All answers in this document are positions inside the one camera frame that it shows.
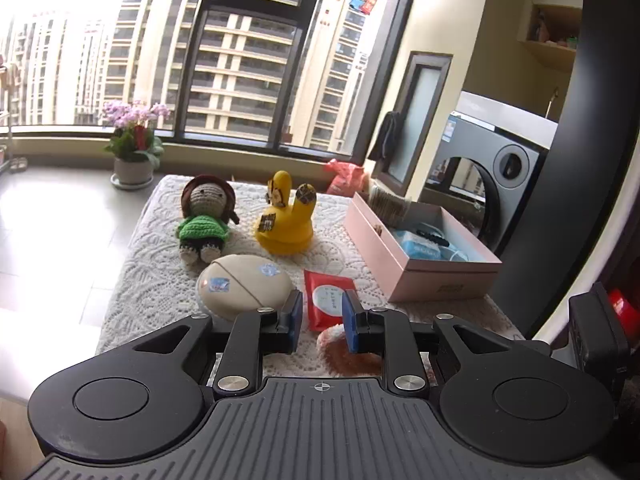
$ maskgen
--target washing machine door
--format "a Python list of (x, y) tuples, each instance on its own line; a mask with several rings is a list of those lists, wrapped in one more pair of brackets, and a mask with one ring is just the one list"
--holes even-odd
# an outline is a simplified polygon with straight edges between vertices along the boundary
[(500, 241), (500, 197), (492, 173), (452, 156), (431, 171), (420, 202), (442, 206), (491, 251)]

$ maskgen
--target white flower pot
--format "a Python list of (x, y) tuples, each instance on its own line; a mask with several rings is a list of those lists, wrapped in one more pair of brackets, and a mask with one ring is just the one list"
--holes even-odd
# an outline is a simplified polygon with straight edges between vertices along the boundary
[(113, 173), (118, 182), (123, 186), (139, 186), (150, 184), (154, 176), (154, 168), (151, 162), (127, 162), (116, 158), (113, 161)]

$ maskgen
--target crosshair marking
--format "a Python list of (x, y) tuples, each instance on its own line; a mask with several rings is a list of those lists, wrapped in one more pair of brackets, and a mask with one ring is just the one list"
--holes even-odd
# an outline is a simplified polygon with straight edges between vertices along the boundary
[(335, 386), (329, 386), (327, 383), (318, 383), (314, 384), (312, 388), (314, 390), (317, 390), (318, 392), (326, 392), (329, 390), (329, 388), (335, 388)]

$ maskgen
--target blue gripper pad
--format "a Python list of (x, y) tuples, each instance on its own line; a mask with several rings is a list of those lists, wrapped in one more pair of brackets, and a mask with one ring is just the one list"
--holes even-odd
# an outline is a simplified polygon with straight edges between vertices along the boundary
[(291, 351), (298, 348), (298, 338), (300, 337), (300, 326), (302, 325), (302, 294), (298, 295), (296, 304), (291, 312), (291, 324), (289, 327), (289, 338), (291, 340)]
[(358, 332), (356, 331), (356, 314), (347, 294), (342, 295), (342, 323), (347, 346), (352, 354), (358, 353)]

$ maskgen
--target doll leg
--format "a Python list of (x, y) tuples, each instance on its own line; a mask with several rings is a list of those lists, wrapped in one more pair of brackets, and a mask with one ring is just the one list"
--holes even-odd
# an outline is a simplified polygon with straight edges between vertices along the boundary
[(220, 238), (203, 238), (201, 240), (200, 259), (206, 264), (220, 257), (225, 243)]
[(180, 259), (187, 265), (198, 261), (198, 245), (195, 240), (180, 240)]

